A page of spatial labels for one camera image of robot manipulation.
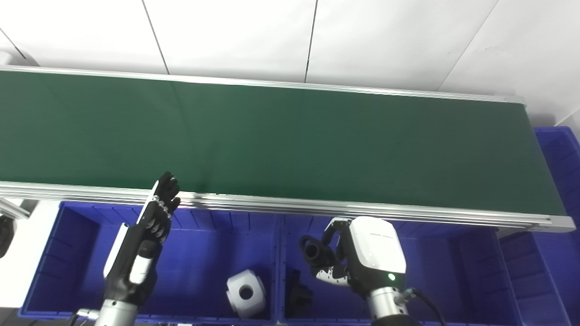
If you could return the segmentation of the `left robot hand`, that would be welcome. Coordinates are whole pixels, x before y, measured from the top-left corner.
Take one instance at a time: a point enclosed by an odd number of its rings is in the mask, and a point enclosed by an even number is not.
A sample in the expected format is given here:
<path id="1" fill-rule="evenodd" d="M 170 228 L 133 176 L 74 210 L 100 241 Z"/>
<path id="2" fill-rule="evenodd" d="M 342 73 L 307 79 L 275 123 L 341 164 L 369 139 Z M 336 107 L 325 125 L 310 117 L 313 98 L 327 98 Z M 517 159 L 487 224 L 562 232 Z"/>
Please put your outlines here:
<path id="1" fill-rule="evenodd" d="M 143 306 L 157 282 L 156 266 L 180 205 L 178 180 L 165 172 L 151 189 L 134 225 L 128 228 L 106 277 L 103 298 Z"/>

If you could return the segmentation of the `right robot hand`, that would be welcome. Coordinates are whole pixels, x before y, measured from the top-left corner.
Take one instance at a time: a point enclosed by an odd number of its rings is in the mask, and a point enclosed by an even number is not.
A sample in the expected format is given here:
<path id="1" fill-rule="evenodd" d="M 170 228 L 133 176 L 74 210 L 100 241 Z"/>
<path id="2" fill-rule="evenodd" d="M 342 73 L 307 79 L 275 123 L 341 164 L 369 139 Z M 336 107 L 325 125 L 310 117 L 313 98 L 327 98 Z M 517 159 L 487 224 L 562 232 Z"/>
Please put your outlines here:
<path id="1" fill-rule="evenodd" d="M 320 240 L 303 236 L 299 245 L 315 278 L 348 286 L 364 299 L 376 290 L 402 290 L 406 284 L 406 258 L 389 221 L 334 217 Z"/>

